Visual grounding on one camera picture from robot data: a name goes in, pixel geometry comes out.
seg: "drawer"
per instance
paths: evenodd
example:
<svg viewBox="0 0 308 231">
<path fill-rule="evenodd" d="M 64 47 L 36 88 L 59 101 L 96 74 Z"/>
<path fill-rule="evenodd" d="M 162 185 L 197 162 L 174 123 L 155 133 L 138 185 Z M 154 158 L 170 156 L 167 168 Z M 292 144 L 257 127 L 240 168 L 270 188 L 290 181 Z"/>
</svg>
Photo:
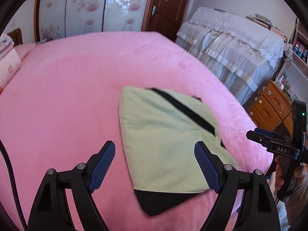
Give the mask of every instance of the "drawer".
<svg viewBox="0 0 308 231">
<path fill-rule="evenodd" d="M 283 124 L 286 126 L 290 135 L 293 136 L 293 120 L 292 120 L 292 112 L 288 114 L 288 116 L 283 120 Z"/>
<path fill-rule="evenodd" d="M 283 120 L 290 113 L 292 107 L 287 98 L 281 93 L 283 93 L 283 91 L 280 91 L 279 88 L 270 82 L 262 95 L 277 112 L 280 119 Z"/>
<path fill-rule="evenodd" d="M 275 110 L 263 96 L 259 97 L 259 99 L 254 104 L 254 108 L 271 131 L 281 122 L 281 119 Z"/>
<path fill-rule="evenodd" d="M 259 115 L 259 113 L 254 107 L 249 110 L 248 114 L 258 128 L 270 131 L 269 127 L 266 125 L 265 121 L 262 119 L 262 117 Z"/>
</svg>

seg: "silver bolt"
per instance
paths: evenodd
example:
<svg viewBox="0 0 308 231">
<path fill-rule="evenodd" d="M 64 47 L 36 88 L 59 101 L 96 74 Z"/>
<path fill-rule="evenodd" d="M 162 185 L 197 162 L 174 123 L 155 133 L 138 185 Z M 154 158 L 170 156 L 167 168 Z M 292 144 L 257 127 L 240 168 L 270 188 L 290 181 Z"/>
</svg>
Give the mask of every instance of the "silver bolt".
<svg viewBox="0 0 308 231">
<path fill-rule="evenodd" d="M 256 169 L 256 174 L 257 174 L 258 176 L 260 176 L 260 175 L 262 175 L 263 173 L 262 173 L 262 171 L 261 171 L 261 170 Z"/>
<path fill-rule="evenodd" d="M 231 171 L 233 167 L 230 164 L 226 164 L 224 168 L 228 171 Z"/>
<path fill-rule="evenodd" d="M 47 174 L 52 175 L 54 173 L 54 169 L 50 168 L 47 170 Z"/>
<path fill-rule="evenodd" d="M 77 168 L 80 169 L 80 170 L 83 170 L 85 167 L 86 167 L 86 165 L 84 163 L 79 163 L 77 165 Z"/>
</svg>

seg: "pink pillow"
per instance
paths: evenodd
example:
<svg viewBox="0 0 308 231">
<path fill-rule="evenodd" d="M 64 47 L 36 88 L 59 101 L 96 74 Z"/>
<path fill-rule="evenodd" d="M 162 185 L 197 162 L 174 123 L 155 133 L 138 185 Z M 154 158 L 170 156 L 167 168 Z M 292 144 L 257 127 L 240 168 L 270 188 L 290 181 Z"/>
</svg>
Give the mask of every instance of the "pink pillow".
<svg viewBox="0 0 308 231">
<path fill-rule="evenodd" d="M 34 49 L 34 47 L 35 43 L 29 43 L 29 44 L 19 44 L 15 46 L 14 49 L 16 50 L 19 58 L 23 60 L 29 54 L 29 52 Z"/>
<path fill-rule="evenodd" d="M 0 60 L 0 94 L 20 67 L 21 60 L 15 49 L 12 49 Z"/>
</svg>

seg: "pink blanket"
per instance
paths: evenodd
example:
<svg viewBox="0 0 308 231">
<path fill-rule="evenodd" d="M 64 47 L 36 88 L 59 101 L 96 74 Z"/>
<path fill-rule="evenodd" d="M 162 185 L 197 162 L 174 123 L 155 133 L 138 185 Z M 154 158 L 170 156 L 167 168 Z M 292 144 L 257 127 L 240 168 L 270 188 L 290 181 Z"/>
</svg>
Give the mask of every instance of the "pink blanket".
<svg viewBox="0 0 308 231">
<path fill-rule="evenodd" d="M 116 156 L 93 194 L 111 231 L 199 231 L 212 208 L 212 190 L 156 217 L 140 208 L 121 140 L 118 99 L 127 86 L 196 95 L 215 115 L 240 170 L 267 171 L 272 154 L 246 139 L 255 128 L 242 106 L 196 58 L 158 33 L 96 33 L 38 45 L 0 95 L 0 139 L 11 158 L 26 220 L 47 169 L 72 169 L 107 140 Z M 22 230 L 0 156 L 0 201 Z M 83 230 L 68 195 L 75 227 Z M 239 207 L 237 198 L 234 211 Z M 228 230 L 234 225 L 233 215 Z"/>
</svg>

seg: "stack of books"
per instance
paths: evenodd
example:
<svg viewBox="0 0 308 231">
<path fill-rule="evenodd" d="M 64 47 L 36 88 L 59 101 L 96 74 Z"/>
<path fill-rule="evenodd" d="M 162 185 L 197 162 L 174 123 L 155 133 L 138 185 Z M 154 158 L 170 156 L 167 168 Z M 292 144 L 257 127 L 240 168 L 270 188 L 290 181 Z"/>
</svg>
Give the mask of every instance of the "stack of books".
<svg viewBox="0 0 308 231">
<path fill-rule="evenodd" d="M 279 29 L 274 27 L 271 20 L 268 19 L 267 17 L 264 17 L 259 14 L 255 14 L 255 15 L 246 16 L 246 18 L 272 31 L 273 33 L 278 35 L 280 38 L 282 38 L 285 42 L 288 41 L 287 37 Z"/>
<path fill-rule="evenodd" d="M 293 52 L 297 54 L 307 64 L 307 48 L 299 41 L 296 42 Z"/>
</svg>

